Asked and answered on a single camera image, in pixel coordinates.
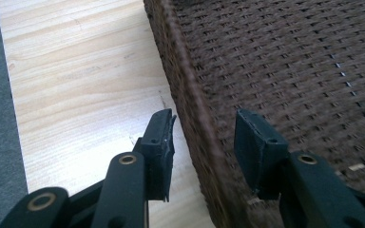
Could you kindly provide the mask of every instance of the wood grain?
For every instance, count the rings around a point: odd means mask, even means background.
[[[175,112],[142,1],[0,0],[0,22],[30,192],[100,181],[154,112]],[[214,227],[179,122],[174,143],[151,227]]]

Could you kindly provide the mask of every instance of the black clamp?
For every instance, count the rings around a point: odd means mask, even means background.
[[[115,156],[106,178],[69,197],[60,187],[22,198],[0,228],[148,227],[148,201],[168,200],[173,167],[171,109],[155,113],[132,152]]]
[[[348,188],[329,163],[288,142],[259,114],[239,109],[235,154],[261,200],[278,200],[285,227],[365,227],[365,194]]]

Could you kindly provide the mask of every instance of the woven basket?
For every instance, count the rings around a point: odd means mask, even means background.
[[[281,227],[233,153],[237,108],[365,192],[365,1],[144,0],[217,227]]]

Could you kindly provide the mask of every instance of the light wood table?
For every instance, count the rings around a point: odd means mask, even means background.
[[[142,0],[0,0],[0,22],[29,192],[102,180],[154,112],[176,113]],[[179,121],[174,144],[151,227],[214,227]]]

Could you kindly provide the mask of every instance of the wicker basket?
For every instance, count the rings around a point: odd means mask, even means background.
[[[144,3],[217,227],[282,226],[234,157],[239,107],[365,192],[365,1]]]

